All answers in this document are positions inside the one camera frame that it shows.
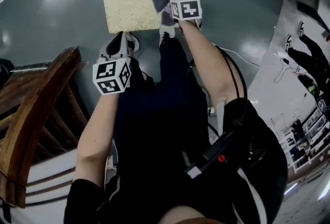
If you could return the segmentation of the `person's left forearm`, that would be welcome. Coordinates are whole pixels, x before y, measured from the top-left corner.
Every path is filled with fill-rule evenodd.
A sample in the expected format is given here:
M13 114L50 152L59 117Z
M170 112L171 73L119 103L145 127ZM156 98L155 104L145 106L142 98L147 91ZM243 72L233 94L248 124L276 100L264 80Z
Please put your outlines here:
M119 94L102 95L77 146L75 179L104 187L105 166L112 143Z

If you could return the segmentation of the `person's dark trousers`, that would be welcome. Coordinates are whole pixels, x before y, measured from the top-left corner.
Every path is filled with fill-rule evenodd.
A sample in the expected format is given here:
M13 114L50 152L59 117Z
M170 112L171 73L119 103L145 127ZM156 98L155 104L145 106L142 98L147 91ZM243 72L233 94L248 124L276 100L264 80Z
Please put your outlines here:
M160 47L161 80L145 80L131 59L130 87L120 95L114 128L120 153L133 146L185 151L209 147L206 95L190 70L182 45L170 38Z

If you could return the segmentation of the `person's chin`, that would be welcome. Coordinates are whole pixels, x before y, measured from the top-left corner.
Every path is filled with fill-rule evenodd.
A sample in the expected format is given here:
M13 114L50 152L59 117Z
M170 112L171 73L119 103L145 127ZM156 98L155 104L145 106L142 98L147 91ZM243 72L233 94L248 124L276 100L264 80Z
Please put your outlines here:
M176 206L169 209L159 220L158 224L178 224L191 219L204 219L205 216L189 206Z

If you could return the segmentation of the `person's right forearm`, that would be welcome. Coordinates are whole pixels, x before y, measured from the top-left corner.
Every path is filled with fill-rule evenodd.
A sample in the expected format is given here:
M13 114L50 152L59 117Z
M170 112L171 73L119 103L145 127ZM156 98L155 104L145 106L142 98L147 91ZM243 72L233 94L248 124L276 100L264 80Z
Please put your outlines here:
M195 25L187 21L180 21L179 25L213 105L243 98L243 84L233 63Z

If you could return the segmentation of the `person's black shirt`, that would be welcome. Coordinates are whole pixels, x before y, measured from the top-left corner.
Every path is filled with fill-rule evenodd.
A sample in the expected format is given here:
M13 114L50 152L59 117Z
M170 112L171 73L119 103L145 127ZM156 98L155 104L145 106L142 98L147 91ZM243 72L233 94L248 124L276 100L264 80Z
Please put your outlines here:
M224 129L244 117L225 161L215 159L191 179L191 162L210 148L206 102L191 109L119 114L117 175L107 187L75 180L64 224L157 224L170 209L187 206L225 224L272 224L283 200L288 169L279 142L254 107L236 99L225 107Z

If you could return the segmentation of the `brown wooden stair railing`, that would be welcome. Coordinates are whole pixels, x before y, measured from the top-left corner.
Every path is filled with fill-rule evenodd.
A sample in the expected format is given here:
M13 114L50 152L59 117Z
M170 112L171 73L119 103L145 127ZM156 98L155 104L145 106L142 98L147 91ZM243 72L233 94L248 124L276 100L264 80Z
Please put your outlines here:
M37 184L33 165L77 147L89 115L74 83L83 66L77 47L42 70L13 74L0 89L0 199L24 208Z

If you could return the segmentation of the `person's right white shoe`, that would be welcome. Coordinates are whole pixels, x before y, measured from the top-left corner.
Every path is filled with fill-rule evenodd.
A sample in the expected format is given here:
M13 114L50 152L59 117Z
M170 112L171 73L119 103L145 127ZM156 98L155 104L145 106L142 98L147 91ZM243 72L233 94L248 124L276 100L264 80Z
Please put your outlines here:
M161 26L159 28L159 46L163 45L167 40L175 37L175 27L174 26Z

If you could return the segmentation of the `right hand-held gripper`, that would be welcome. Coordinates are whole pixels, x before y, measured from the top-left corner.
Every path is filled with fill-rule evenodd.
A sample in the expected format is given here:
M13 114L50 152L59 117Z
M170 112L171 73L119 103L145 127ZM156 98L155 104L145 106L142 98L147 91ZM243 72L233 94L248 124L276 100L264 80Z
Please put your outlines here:
M200 0L170 0L172 18L177 21L189 21L200 29L203 13Z

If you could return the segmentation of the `cream cushioned stool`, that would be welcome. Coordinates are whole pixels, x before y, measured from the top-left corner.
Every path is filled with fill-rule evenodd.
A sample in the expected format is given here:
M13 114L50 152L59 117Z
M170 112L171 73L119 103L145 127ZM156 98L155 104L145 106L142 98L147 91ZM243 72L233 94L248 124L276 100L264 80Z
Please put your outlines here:
M103 0L109 33L154 30L176 25L170 15L157 12L152 0Z

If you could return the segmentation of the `white shelf unit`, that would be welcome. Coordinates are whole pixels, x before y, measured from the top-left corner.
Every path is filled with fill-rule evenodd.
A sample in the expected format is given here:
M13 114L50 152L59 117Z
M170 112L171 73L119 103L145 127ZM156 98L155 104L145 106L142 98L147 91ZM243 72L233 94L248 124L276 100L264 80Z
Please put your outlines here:
M315 108L303 122L297 119L279 143L295 173L317 159L323 162L330 157L330 121Z

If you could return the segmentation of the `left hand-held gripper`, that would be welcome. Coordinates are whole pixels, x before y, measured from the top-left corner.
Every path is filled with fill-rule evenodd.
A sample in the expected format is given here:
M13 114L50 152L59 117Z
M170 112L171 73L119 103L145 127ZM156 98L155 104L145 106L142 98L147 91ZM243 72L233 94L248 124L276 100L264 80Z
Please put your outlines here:
M102 46L92 75L93 83L101 95L123 93L130 86L128 49L127 35L122 31Z

